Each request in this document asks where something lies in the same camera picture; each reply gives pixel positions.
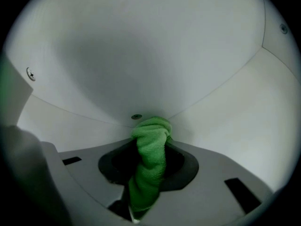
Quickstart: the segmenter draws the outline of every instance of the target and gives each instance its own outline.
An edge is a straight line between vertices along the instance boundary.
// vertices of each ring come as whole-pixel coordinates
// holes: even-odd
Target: gray plastic base
[[[69,212],[72,225],[133,225],[131,222],[104,208],[82,189],[69,174],[53,144],[42,142],[42,149],[54,184]]]
[[[83,190],[96,202],[108,207],[121,198],[124,187],[109,183],[100,173],[97,163],[102,155],[129,141],[63,152],[60,157],[62,160],[75,156],[82,159],[66,168]],[[272,195],[260,179],[230,158],[176,141],[171,144],[194,155],[199,162],[199,171],[182,190],[161,192],[141,224],[216,226],[244,216],[245,213],[224,183],[230,178],[239,178],[261,202]]]

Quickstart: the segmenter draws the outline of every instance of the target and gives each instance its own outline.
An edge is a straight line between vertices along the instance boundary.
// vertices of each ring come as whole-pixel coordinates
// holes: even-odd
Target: green fabric
[[[164,147],[171,131],[169,121],[161,117],[143,121],[132,131],[141,155],[136,173],[128,183],[130,207],[135,219],[140,219],[159,197],[166,167]]]

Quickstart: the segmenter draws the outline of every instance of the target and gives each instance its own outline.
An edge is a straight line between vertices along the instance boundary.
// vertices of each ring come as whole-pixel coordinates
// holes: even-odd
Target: black rectangular slot
[[[75,163],[78,161],[81,161],[81,159],[76,156],[76,157],[71,157],[71,158],[63,160],[63,163],[64,163],[64,165],[69,165],[69,164],[72,164],[72,163]]]
[[[255,195],[238,178],[228,179],[225,181],[225,184],[246,214],[261,204]]]

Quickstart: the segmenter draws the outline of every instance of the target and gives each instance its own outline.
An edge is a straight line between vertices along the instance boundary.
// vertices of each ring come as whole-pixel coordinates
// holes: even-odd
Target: black opening
[[[76,156],[63,160],[63,163],[64,165],[69,165],[78,161],[81,161],[81,159],[78,156]]]
[[[132,222],[130,211],[128,209],[128,203],[124,200],[116,200],[113,204],[111,204],[108,209],[113,213],[125,218],[128,221]]]
[[[184,155],[165,146],[166,169],[164,177],[176,173],[184,164]],[[130,146],[112,158],[113,167],[124,175],[124,180],[129,181],[135,174],[136,166],[141,160],[136,146]]]
[[[170,143],[165,144],[165,156],[165,179],[160,191],[183,189],[198,172],[197,159]],[[127,186],[140,160],[136,141],[133,140],[102,156],[98,168],[109,182]]]
[[[238,178],[226,180],[225,184],[246,214],[261,204],[255,195]]]

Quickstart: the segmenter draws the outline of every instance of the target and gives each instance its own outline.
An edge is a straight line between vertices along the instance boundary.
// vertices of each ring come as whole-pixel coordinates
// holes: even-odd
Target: white plastic surface
[[[230,157],[276,191],[300,153],[300,89],[262,48],[229,81],[171,118],[172,137]]]
[[[134,126],[169,118],[233,76],[261,47],[263,0],[33,0],[6,44],[33,95]]]
[[[31,95],[18,126],[40,141],[55,145],[58,152],[109,144],[130,137],[132,128],[75,115]]]
[[[266,24],[263,47],[279,58],[301,82],[301,55],[298,45],[286,21],[270,0],[264,0]],[[288,28],[288,33],[280,31],[280,25]]]

